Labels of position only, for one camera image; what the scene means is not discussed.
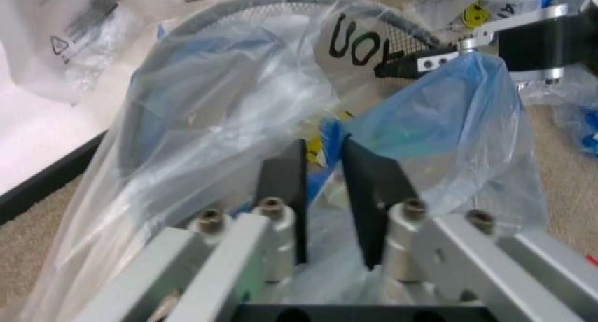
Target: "screw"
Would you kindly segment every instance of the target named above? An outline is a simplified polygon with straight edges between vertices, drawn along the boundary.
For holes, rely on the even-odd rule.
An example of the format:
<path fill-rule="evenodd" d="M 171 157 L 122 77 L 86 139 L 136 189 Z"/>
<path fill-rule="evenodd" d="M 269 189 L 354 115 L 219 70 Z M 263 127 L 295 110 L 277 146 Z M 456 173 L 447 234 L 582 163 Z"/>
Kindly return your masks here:
<path fill-rule="evenodd" d="M 273 221 L 282 218 L 284 213 L 284 201 L 279 197 L 266 197 L 259 203 L 262 214 Z"/>
<path fill-rule="evenodd" d="M 205 233 L 216 233 L 222 229 L 222 212 L 218 209 L 205 209 L 200 213 L 200 229 Z"/>
<path fill-rule="evenodd" d="M 407 198 L 403 201 L 403 213 L 409 219 L 422 219 L 425 217 L 426 211 L 426 203 L 419 198 Z"/>
<path fill-rule="evenodd" d="M 486 211 L 472 209 L 467 212 L 465 217 L 469 223 L 473 224 L 479 231 L 484 232 L 486 235 L 491 235 L 493 233 L 496 221 L 494 220 L 494 217 Z"/>

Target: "plastic bag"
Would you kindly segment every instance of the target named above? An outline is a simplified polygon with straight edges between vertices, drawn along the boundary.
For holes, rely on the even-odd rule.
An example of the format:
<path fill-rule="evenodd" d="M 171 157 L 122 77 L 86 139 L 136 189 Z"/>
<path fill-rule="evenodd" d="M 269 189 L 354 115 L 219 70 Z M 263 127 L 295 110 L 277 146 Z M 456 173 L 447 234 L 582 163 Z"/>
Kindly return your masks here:
<path fill-rule="evenodd" d="M 569 132 L 575 147 L 598 158 L 598 109 L 575 104 L 563 104 L 552 109 L 555 123 Z"/>
<path fill-rule="evenodd" d="M 345 129 L 362 146 L 398 160 L 433 215 L 484 209 L 495 216 L 498 235 L 548 222 L 533 130 L 499 58 L 454 59 Z M 390 303 L 380 269 L 363 266 L 351 212 L 312 207 L 308 214 L 310 263 L 295 275 L 286 302 Z"/>
<path fill-rule="evenodd" d="M 190 17 L 133 75 L 32 294 L 2 321 L 71 320 L 164 226 L 238 205 L 261 161 L 322 116 L 408 83 L 374 77 L 383 57 L 434 43 L 364 0 L 228 0 Z"/>
<path fill-rule="evenodd" d="M 403 6 L 408 17 L 451 42 L 486 22 L 536 11 L 541 0 L 416 0 Z"/>
<path fill-rule="evenodd" d="M 76 103 L 147 25 L 184 18 L 211 1 L 0 0 L 0 29 L 13 81 Z"/>

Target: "yellow smiley sticker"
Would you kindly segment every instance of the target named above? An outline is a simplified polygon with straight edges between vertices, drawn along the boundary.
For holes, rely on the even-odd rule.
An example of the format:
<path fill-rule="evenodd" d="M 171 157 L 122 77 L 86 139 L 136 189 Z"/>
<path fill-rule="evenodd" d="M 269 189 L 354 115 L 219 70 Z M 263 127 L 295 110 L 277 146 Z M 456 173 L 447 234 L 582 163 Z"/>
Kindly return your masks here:
<path fill-rule="evenodd" d="M 483 25 L 490 18 L 490 12 L 482 7 L 480 1 L 472 3 L 461 14 L 461 21 L 469 29 Z"/>

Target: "sticker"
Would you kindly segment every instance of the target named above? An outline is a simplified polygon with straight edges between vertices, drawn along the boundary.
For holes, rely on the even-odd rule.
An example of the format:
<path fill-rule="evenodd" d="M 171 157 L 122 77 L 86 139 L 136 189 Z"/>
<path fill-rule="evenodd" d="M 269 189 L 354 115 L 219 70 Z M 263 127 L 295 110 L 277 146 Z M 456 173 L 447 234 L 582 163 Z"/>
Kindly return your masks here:
<path fill-rule="evenodd" d="M 482 3 L 479 0 L 472 3 L 468 8 L 465 8 L 461 14 L 461 21 L 469 29 L 483 25 L 489 18 L 490 12 L 482 7 Z"/>
<path fill-rule="evenodd" d="M 69 43 L 65 40 L 61 39 L 60 37 L 50 36 L 50 44 L 52 45 L 52 51 L 54 55 L 58 56 L 62 54 L 68 47 Z"/>

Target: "clear plastic bag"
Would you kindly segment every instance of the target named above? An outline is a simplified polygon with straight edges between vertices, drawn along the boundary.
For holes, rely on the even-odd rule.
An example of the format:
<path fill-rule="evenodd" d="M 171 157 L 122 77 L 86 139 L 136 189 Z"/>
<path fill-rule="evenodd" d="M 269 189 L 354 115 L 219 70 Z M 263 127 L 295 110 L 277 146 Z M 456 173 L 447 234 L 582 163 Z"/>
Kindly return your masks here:
<path fill-rule="evenodd" d="M 541 0 L 416 0 L 403 9 L 442 41 L 452 42 L 486 22 L 536 11 L 541 6 Z"/>
<path fill-rule="evenodd" d="M 436 43 L 365 0 L 227 0 L 188 18 L 133 75 L 32 294 L 0 320 L 70 321 L 164 226 L 236 204 L 322 116 L 409 83 L 374 77 L 385 55 Z"/>
<path fill-rule="evenodd" d="M 211 0 L 0 0 L 0 40 L 13 81 L 76 103 L 147 25 L 181 19 Z"/>
<path fill-rule="evenodd" d="M 554 106 L 552 111 L 555 123 L 569 132 L 574 146 L 598 158 L 598 108 L 563 104 Z"/>

